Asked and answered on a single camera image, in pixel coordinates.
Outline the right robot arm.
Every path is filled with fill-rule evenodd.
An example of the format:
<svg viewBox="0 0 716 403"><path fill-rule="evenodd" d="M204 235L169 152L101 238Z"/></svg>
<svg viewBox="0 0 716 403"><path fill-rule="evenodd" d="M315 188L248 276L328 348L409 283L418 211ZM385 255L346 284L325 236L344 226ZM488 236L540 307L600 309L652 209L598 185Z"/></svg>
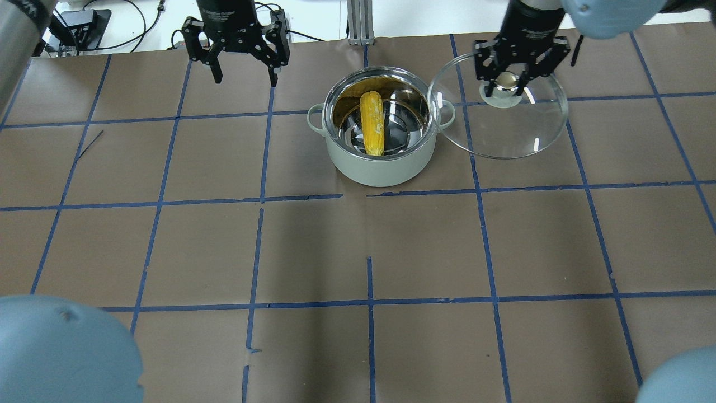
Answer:
<svg viewBox="0 0 716 403"><path fill-rule="evenodd" d="M493 41L473 44L481 97L494 107L512 107L537 77L547 77L571 48L557 38L565 16L582 36L611 39L634 31L660 13L703 8L714 18L713 1L510 1ZM714 346L691 349L662 363L637 395L639 402L713 402Z"/></svg>

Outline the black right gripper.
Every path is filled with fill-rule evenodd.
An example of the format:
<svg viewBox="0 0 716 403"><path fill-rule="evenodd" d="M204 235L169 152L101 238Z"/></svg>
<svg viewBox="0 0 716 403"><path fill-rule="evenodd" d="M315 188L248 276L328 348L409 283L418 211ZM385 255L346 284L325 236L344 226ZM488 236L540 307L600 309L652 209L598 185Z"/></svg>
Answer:
<svg viewBox="0 0 716 403"><path fill-rule="evenodd" d="M499 74L521 65L515 96L521 97L529 82L547 77L565 60L571 46L557 31L566 12L560 1L509 1L503 23L493 40L474 43L474 68L482 97L496 94Z"/></svg>

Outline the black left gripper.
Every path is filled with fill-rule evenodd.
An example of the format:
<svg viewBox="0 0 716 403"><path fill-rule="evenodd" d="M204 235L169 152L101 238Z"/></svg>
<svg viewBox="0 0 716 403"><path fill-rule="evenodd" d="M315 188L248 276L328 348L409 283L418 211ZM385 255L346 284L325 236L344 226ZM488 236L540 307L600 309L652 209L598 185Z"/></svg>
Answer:
<svg viewBox="0 0 716 403"><path fill-rule="evenodd" d="M218 61L220 53L251 54L268 67L271 87L278 84L280 68L290 59L288 35L271 37L270 11L281 7L268 6L270 22L262 25L254 1L197 1L200 18L187 16L182 25L182 37L187 55L193 62L208 67L215 84L223 80Z"/></svg>

